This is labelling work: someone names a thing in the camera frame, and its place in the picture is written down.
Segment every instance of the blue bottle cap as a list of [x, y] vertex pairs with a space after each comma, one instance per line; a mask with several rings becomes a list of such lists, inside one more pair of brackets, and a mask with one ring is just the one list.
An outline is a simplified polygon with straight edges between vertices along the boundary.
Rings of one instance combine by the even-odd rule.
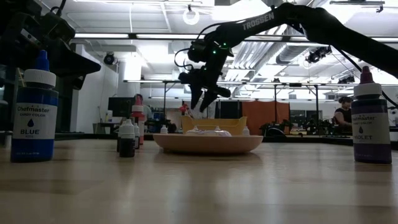
[[47, 52], [45, 50], [41, 50], [39, 56], [36, 58], [35, 69], [50, 71], [50, 62], [47, 60]]

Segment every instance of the purple bottle cap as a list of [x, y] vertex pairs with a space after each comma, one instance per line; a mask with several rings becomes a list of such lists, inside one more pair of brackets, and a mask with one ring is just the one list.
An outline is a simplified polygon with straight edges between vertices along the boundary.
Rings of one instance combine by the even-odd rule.
[[50, 62], [47, 60], [47, 52], [45, 50], [41, 50], [39, 56], [36, 58], [35, 69], [50, 71]]
[[366, 84], [366, 83], [374, 83], [373, 76], [372, 76], [372, 73], [371, 73], [371, 71], [369, 69], [369, 66], [364, 66], [362, 68], [361, 83], [360, 84]]

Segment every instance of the yellow container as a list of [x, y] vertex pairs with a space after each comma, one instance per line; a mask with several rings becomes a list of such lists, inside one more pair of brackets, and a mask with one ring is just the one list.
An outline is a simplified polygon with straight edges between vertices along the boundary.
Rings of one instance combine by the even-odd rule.
[[221, 130], [228, 131], [232, 135], [242, 135], [246, 126], [247, 117], [240, 119], [192, 119], [189, 116], [181, 116], [183, 133], [192, 130], [195, 126], [201, 130], [214, 130], [217, 126]]

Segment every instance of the chefmaster label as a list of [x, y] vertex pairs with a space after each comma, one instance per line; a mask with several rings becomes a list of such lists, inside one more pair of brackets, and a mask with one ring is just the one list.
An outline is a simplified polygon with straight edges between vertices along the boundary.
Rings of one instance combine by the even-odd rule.
[[387, 113], [352, 115], [353, 141], [359, 144], [390, 144]]
[[54, 139], [57, 107], [17, 103], [14, 121], [14, 139]]

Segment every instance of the security camera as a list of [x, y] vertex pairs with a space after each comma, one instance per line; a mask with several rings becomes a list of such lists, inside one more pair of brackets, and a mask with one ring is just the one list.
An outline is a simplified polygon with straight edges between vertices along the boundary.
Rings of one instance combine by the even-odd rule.
[[108, 52], [106, 53], [106, 56], [104, 58], [104, 63], [107, 65], [114, 65], [118, 62], [118, 59], [114, 57], [114, 52]]

